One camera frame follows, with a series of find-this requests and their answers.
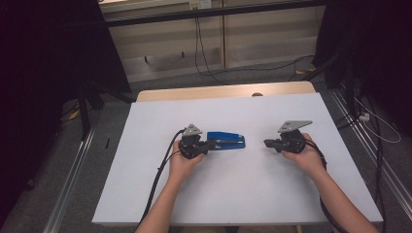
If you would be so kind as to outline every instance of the person's right arm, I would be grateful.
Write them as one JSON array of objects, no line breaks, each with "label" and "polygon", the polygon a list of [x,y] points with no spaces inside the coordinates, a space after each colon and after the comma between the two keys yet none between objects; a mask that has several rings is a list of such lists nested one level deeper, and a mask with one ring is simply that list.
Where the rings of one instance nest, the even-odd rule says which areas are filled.
[{"label": "person's right arm", "polygon": [[[308,134],[303,136],[312,141]],[[295,162],[313,180],[327,210],[343,229],[351,233],[378,232],[329,175],[316,150],[306,146],[301,153],[282,151],[282,155]]]}]

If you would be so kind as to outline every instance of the white tabletop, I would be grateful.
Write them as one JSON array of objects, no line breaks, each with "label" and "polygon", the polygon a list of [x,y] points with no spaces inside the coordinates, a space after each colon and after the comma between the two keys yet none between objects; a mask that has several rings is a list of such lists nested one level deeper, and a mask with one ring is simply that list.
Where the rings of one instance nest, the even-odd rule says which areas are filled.
[{"label": "white tabletop", "polygon": [[[271,97],[138,102],[132,104],[92,222],[136,225],[157,167],[172,137],[190,123],[203,130],[239,133],[243,150],[209,151],[182,187],[172,225],[265,225],[326,221],[312,181],[265,139],[279,138],[285,120],[313,120],[308,132],[327,169],[371,221],[382,221],[361,175],[318,93]],[[154,200],[168,174],[166,166]]]}]

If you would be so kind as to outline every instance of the person's left arm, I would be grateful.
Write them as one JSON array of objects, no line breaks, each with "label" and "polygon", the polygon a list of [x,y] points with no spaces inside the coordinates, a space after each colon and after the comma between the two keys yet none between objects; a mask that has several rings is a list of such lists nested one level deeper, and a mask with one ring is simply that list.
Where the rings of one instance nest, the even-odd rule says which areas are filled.
[{"label": "person's left arm", "polygon": [[[179,150],[179,141],[173,144],[173,153]],[[190,175],[196,164],[203,159],[203,154],[199,154],[194,159],[186,159],[179,152],[170,158],[169,178],[166,185],[158,195],[154,205],[143,219],[136,233],[165,233],[168,232],[170,219],[176,197],[183,182]]]}]

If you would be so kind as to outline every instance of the black horizontal bar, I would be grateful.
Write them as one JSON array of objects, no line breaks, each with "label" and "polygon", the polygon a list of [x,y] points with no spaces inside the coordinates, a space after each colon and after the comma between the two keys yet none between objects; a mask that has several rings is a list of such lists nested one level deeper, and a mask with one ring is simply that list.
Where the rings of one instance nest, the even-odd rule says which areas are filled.
[{"label": "black horizontal bar", "polygon": [[123,17],[123,18],[113,18],[101,22],[86,22],[82,24],[72,24],[62,27],[118,27],[134,24],[144,24],[152,22],[161,21],[172,21],[172,20],[182,20],[197,17],[219,17],[219,16],[229,16],[238,15],[246,13],[257,13],[257,12],[269,12],[287,9],[298,9],[307,7],[318,7],[324,6],[331,3],[347,2],[344,0],[296,0],[278,3],[266,3],[250,6],[239,6],[239,7],[224,7],[224,8],[213,8],[204,9],[196,11],[185,11],[177,13],[160,14],[154,16],[144,16],[144,17]]}]

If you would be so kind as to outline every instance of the white cable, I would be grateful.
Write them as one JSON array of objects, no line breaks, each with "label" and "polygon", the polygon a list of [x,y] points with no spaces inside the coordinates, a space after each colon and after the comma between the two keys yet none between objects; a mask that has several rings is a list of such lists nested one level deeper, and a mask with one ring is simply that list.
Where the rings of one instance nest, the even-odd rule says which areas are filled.
[{"label": "white cable", "polygon": [[[359,101],[356,97],[355,97],[355,100],[356,100],[362,107],[364,107],[370,114],[376,116],[375,114],[372,113],[372,111],[368,110],[368,109],[361,103],[361,101]],[[387,143],[395,144],[395,143],[400,142],[400,140],[402,139],[402,137],[400,137],[400,134],[399,134],[393,127],[391,127],[386,121],[384,121],[382,118],[380,118],[380,117],[378,117],[378,116],[376,116],[376,117],[377,117],[378,119],[382,120],[384,123],[386,123],[386,124],[397,134],[398,140],[397,140],[397,141],[390,141],[390,140],[388,140],[388,139],[382,138],[381,136],[379,136],[378,134],[376,134],[375,132],[373,132],[373,131],[366,125],[365,121],[363,120],[363,125],[365,126],[365,128],[368,129],[369,132],[371,132],[373,135],[375,135],[376,137],[382,139],[383,141],[385,141],[385,142],[387,142]]]}]

